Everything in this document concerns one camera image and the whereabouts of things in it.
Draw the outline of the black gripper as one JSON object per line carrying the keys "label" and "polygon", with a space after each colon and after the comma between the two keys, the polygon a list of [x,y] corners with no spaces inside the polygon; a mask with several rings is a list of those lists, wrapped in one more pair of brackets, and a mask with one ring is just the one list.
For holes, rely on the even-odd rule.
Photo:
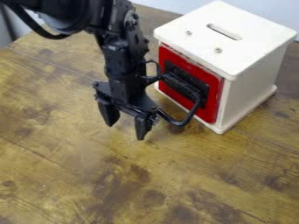
{"label": "black gripper", "polygon": [[124,112],[135,118],[136,139],[143,140],[151,131],[158,108],[146,93],[146,54],[148,46],[131,49],[130,45],[103,45],[107,81],[94,83],[98,108],[108,127]]}

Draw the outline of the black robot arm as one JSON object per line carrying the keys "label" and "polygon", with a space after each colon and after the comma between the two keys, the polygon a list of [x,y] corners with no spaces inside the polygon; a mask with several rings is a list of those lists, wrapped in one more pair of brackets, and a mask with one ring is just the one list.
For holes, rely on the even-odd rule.
{"label": "black robot arm", "polygon": [[148,39],[128,0],[0,0],[47,39],[66,39],[84,31],[95,36],[104,55],[107,81],[96,81],[95,100],[107,126],[122,113],[135,118],[139,140],[152,129],[158,106],[146,88],[155,81],[146,73]]}

